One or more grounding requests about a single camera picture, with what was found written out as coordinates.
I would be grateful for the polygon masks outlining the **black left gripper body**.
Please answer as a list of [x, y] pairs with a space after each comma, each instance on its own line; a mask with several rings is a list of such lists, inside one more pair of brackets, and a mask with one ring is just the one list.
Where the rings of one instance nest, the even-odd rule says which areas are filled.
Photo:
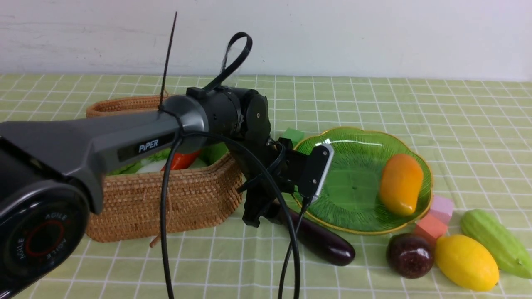
[[261, 216], [273, 223], [283, 222], [285, 216], [281, 215], [281, 205], [274, 203], [278, 197], [273, 187], [293, 194], [308, 155], [295, 150], [287, 138], [268, 138], [263, 145], [247, 140], [238, 144], [232, 148], [232, 157], [246, 180], [237, 189], [239, 193], [246, 192], [244, 223], [257, 228]]

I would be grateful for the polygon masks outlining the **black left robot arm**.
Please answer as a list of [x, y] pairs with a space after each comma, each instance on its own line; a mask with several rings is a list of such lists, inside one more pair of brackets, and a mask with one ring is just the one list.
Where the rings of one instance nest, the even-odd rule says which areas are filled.
[[270, 136], [258, 91], [189, 87], [158, 110], [65, 121], [1, 123], [1, 297], [9, 299], [68, 258], [89, 214], [104, 204], [104, 177], [167, 148], [189, 154], [224, 142], [245, 178], [243, 220], [273, 219], [308, 156]]

